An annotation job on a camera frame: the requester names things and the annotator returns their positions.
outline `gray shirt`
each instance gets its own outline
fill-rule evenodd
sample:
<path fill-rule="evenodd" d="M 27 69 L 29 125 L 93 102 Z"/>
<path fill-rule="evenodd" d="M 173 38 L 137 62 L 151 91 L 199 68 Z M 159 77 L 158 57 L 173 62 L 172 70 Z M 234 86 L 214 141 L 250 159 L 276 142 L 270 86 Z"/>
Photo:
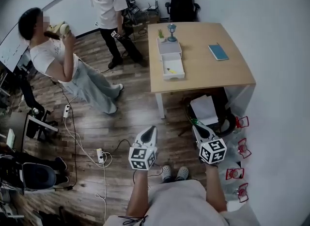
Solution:
<path fill-rule="evenodd" d="M 218 213 L 206 202 L 206 191 L 196 180 L 155 186 L 149 192 L 149 204 L 144 226 L 259 226 L 248 204 L 234 212 Z M 110 216 L 104 226 L 120 226 L 127 221 Z M 139 226 L 140 222 L 126 225 Z"/>

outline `forearm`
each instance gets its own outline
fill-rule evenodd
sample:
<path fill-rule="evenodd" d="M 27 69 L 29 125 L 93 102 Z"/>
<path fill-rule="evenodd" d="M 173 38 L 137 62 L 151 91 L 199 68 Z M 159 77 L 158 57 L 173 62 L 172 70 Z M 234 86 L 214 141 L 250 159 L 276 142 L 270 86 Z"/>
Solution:
<path fill-rule="evenodd" d="M 63 73 L 68 81 L 72 79 L 73 75 L 73 49 L 65 49 L 65 57 L 63 63 Z"/>
<path fill-rule="evenodd" d="M 117 17 L 117 29 L 120 30 L 123 28 L 123 16 L 121 11 L 116 12 Z"/>
<path fill-rule="evenodd" d="M 147 171 L 137 171 L 134 190 L 131 194 L 126 216 L 144 217 L 149 208 Z"/>
<path fill-rule="evenodd" d="M 226 200 L 221 188 L 217 167 L 207 166 L 205 173 L 207 175 L 207 202 L 217 212 L 227 211 Z"/>

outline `white t-shirt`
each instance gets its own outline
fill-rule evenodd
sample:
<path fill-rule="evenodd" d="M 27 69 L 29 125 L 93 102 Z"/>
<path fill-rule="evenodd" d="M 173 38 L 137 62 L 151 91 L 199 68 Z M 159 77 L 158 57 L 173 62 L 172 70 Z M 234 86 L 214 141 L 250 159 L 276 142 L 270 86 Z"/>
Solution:
<path fill-rule="evenodd" d="M 259 226 L 248 204 L 234 212 L 218 213 L 206 202 L 197 180 L 160 184 L 149 191 L 149 210 L 143 226 Z M 110 216 L 104 226 L 140 226 L 140 221 Z"/>
<path fill-rule="evenodd" d="M 126 9 L 126 0 L 93 0 L 95 9 L 98 12 L 98 27 L 101 29 L 117 28 L 116 12 Z"/>
<path fill-rule="evenodd" d="M 48 41 L 37 45 L 30 49 L 30 56 L 32 63 L 40 73 L 46 74 L 49 65 L 53 61 L 58 61 L 63 65 L 65 55 L 65 46 L 62 40 L 55 40 L 50 38 Z M 73 54 L 73 75 L 75 75 L 78 67 L 78 56 Z"/>

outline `wooden desk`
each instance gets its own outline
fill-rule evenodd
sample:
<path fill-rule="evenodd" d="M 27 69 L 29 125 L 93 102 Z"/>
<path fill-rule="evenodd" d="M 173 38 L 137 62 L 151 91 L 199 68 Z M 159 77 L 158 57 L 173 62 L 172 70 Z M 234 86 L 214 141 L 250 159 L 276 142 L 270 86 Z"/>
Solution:
<path fill-rule="evenodd" d="M 170 35 L 168 23 L 152 24 L 148 27 L 151 92 L 155 93 L 161 118 L 164 118 L 162 93 L 196 90 L 204 88 L 242 85 L 245 89 L 255 84 L 255 79 L 226 30 L 220 23 L 179 22 L 175 36 L 182 48 L 182 62 L 185 71 L 183 80 L 163 80 L 162 65 L 156 43 L 158 30 Z M 208 45 L 219 43 L 229 60 L 217 61 Z"/>
<path fill-rule="evenodd" d="M 48 125 L 38 119 L 35 119 L 33 116 L 30 116 L 27 113 L 12 112 L 9 119 L 8 127 L 12 129 L 14 132 L 15 140 L 13 149 L 16 150 L 17 152 L 23 151 L 23 143 L 26 137 L 29 121 L 32 121 L 40 126 L 43 126 L 44 128 L 58 132 L 57 128 Z"/>

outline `blue lamp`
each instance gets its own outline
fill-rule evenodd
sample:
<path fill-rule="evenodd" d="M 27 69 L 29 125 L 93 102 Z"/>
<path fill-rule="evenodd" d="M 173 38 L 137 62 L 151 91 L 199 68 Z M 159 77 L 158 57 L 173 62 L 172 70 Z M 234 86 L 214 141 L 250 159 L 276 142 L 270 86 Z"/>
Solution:
<path fill-rule="evenodd" d="M 173 33 L 175 32 L 176 25 L 175 24 L 169 24 L 168 30 L 171 33 L 171 36 L 168 37 L 168 41 L 170 42 L 176 42 L 176 38 L 173 36 Z"/>

